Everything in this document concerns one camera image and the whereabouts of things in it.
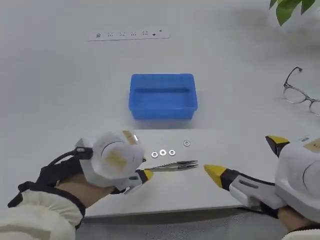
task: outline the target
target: blue plastic basket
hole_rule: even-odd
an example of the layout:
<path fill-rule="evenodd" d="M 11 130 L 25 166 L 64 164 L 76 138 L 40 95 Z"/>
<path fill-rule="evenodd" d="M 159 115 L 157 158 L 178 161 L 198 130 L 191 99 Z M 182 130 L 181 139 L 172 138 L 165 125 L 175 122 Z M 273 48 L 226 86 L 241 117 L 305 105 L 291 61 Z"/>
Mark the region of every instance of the blue plastic basket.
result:
<path fill-rule="evenodd" d="M 198 109 L 192 74 L 134 74 L 129 109 L 136 120 L 189 120 Z"/>

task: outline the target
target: hand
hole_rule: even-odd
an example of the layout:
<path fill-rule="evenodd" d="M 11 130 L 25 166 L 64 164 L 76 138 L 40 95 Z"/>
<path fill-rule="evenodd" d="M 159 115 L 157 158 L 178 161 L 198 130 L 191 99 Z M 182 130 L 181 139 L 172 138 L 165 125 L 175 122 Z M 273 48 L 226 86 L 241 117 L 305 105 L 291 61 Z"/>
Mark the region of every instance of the hand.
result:
<path fill-rule="evenodd" d="M 113 186 L 94 186 L 87 182 L 83 174 L 76 174 L 67 178 L 63 182 L 60 182 L 56 188 L 71 193 L 77 197 L 86 208 L 89 208 L 115 189 Z"/>
<path fill-rule="evenodd" d="M 293 208 L 289 206 L 280 208 L 278 212 L 278 217 L 290 232 L 314 224 L 313 221 L 300 215 L 298 212 L 296 212 Z"/>

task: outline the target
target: white tabletop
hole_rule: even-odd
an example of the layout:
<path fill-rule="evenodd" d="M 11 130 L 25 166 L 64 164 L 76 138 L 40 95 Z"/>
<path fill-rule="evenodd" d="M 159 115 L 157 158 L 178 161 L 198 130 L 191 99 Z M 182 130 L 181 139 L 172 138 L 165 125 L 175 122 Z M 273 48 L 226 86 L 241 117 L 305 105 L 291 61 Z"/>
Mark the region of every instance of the white tabletop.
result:
<path fill-rule="evenodd" d="M 308 104 L 281 98 L 293 67 L 319 72 L 319 51 L 266 26 L 267 0 L 207 2 L 1 1 L 0 211 L 18 184 L 34 181 L 41 167 L 73 149 L 79 138 L 122 127 L 138 129 L 147 157 L 162 148 L 176 150 L 175 157 L 149 157 L 146 167 L 193 159 L 273 180 L 277 159 L 265 135 L 296 140 L 319 130 L 320 117 L 308 112 Z M 86 41 L 92 31 L 152 27 L 168 29 L 172 38 Z M 131 75 L 138 73 L 193 74 L 193 119 L 134 121 L 128 95 Z M 156 172 L 139 190 L 108 196 L 87 215 L 238 205 L 201 166 Z"/>

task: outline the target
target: power strip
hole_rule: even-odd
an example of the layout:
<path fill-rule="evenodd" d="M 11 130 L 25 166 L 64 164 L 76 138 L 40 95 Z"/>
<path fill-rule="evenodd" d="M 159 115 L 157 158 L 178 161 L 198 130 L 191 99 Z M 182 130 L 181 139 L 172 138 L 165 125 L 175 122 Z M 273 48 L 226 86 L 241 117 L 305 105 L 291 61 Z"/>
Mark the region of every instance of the power strip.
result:
<path fill-rule="evenodd" d="M 168 39 L 168 31 L 164 29 L 130 30 L 130 31 L 108 31 L 90 32 L 88 41 L 116 41 L 116 40 L 138 40 L 138 39 Z"/>

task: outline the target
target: green plant leaf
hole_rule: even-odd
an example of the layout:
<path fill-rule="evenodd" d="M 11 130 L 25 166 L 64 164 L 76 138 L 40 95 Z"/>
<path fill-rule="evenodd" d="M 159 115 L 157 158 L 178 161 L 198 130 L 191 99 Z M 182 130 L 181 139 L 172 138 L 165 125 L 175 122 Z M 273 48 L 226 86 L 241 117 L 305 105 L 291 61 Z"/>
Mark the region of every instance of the green plant leaf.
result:
<path fill-rule="evenodd" d="M 271 0 L 269 9 L 271 9 L 275 5 L 276 2 L 277 2 L 277 0 Z"/>
<path fill-rule="evenodd" d="M 301 15 L 305 13 L 314 3 L 316 0 L 302 0 L 301 6 Z"/>
<path fill-rule="evenodd" d="M 302 0 L 280 0 L 276 8 L 276 17 L 282 26 L 292 15 L 292 12 Z"/>

